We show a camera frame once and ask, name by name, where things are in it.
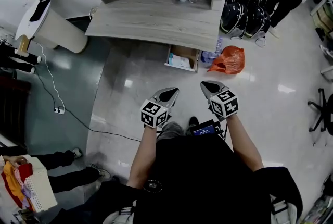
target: yellow cloth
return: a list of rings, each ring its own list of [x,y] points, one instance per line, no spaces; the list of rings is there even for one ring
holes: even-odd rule
[[[8,187],[12,194],[17,196],[20,201],[23,201],[24,194],[21,192],[21,187],[15,178],[14,166],[10,162],[6,162],[6,165],[4,166],[4,174],[6,175]]]

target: floor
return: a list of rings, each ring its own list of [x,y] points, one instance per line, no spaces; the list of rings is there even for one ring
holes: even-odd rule
[[[164,65],[166,46],[118,39],[118,47],[111,50],[101,76],[91,128],[140,139],[144,129],[139,120],[140,106],[158,89],[171,86],[181,91],[171,120],[184,127],[193,115],[200,122],[215,119],[199,83],[221,81],[238,94],[238,114],[265,165],[289,169],[306,214],[333,168],[333,141],[327,134],[319,137],[319,131],[308,132],[317,113],[307,101],[318,102],[318,88],[324,88],[327,95],[332,91],[319,73],[328,62],[319,49],[309,12],[309,2],[301,4],[278,26],[280,39],[267,34],[264,48],[247,40],[224,39],[224,46],[245,49],[245,68],[233,76],[207,72],[203,64],[197,73],[170,68]],[[137,148],[138,142],[90,131],[87,156],[125,181]]]
[[[85,30],[88,22],[74,23]],[[111,43],[102,38],[90,38],[86,50],[75,54],[58,47],[56,50],[44,48],[47,63],[55,80],[60,97],[66,107],[73,111],[84,123],[89,124],[98,82],[110,51]],[[39,45],[31,43],[29,52],[41,55]],[[37,66],[37,71],[46,88],[57,96],[44,60]],[[75,147],[86,149],[88,130],[70,114],[64,116],[53,112],[53,101],[43,89],[36,74],[18,71],[18,79],[31,82],[31,92],[27,104],[25,120],[25,138],[29,154],[50,154],[66,151]],[[49,172],[57,176],[82,169],[84,163],[75,161],[71,166],[60,167]],[[48,223],[63,208],[71,208],[84,202],[83,188],[56,194],[58,206],[42,215]]]

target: white shirt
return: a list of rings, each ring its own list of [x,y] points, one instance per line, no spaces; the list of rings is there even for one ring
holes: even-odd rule
[[[0,174],[4,171],[5,161],[2,156],[0,156]],[[17,219],[13,214],[18,214],[18,211],[21,210],[14,200],[11,198],[8,193],[5,182],[0,175],[0,219],[5,224],[17,223]]]

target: office chair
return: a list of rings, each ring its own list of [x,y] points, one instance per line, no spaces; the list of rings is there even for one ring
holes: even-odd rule
[[[333,136],[333,122],[331,122],[331,114],[333,114],[333,94],[329,97],[328,101],[325,99],[324,89],[318,89],[319,94],[322,96],[322,106],[317,105],[315,102],[308,101],[308,105],[315,106],[320,111],[320,117],[313,128],[309,128],[309,132],[315,131],[319,124],[324,121],[324,127],[321,128],[321,132],[328,131]]]

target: drawer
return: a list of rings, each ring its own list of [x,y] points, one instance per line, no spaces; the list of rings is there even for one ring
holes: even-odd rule
[[[169,66],[169,67],[174,67],[174,68],[179,68],[179,69],[184,69],[184,70],[196,72],[198,70],[199,52],[200,51],[197,50],[197,49],[192,49],[192,48],[182,47],[182,46],[176,46],[176,45],[169,45],[169,51],[168,51],[168,55],[166,57],[167,60],[164,64],[166,66]],[[172,53],[174,55],[177,55],[177,56],[188,58],[191,68],[171,65],[169,63],[170,53]]]

